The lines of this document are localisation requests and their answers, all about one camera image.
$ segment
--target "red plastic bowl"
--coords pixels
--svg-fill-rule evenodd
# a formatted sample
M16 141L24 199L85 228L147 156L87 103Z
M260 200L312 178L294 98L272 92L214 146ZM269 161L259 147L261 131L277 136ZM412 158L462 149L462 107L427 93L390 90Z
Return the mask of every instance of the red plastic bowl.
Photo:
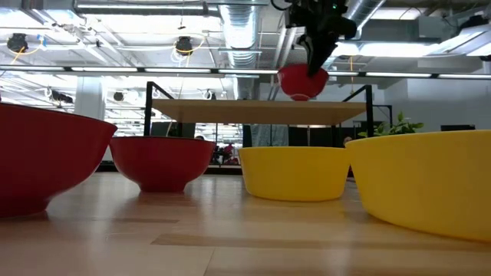
M319 95L325 88L329 74L320 69L314 76L308 77L307 64L293 64L283 67L278 72L278 78L283 92L293 100L310 100Z
M113 161L144 192L182 192L201 176L215 143L173 137L115 137L110 142Z
M116 131L88 117L0 103L0 217L42 212L89 177Z

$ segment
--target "yellow bowl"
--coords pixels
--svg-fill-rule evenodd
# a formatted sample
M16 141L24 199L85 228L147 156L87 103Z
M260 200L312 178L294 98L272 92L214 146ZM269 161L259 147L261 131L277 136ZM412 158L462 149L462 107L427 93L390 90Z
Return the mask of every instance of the yellow bowl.
M247 191L265 199L317 202L344 191L346 149L254 147L239 151Z
M384 136L347 143L364 208L387 222L491 242L491 131Z

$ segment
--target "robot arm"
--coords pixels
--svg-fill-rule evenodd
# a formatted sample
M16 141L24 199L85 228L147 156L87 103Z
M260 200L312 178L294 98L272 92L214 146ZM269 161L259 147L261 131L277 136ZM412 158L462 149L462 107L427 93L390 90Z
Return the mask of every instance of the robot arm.
M341 35L347 40L356 35L357 25L342 17L348 10L346 0L286 1L292 5L282 9L285 27L305 27L305 33L298 38L297 44L307 51L308 76L311 77L336 49Z

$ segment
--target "wooden shelf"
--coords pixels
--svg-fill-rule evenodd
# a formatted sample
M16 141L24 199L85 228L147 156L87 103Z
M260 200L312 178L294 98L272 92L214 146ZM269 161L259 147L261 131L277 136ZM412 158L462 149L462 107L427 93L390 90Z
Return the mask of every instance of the wooden shelf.
M335 125L363 113L365 103L153 100L153 108L181 123Z

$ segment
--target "wooden table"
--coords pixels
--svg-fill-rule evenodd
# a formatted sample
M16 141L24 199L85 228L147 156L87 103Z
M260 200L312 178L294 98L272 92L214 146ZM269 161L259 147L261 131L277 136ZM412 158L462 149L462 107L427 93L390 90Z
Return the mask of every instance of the wooden table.
M238 176L149 194L99 172L45 215L2 219L0 245L5 276L491 275L490 245L382 222L351 182L338 200L276 202Z
M266 100L153 100L152 108L180 123L337 125L365 111L365 103Z

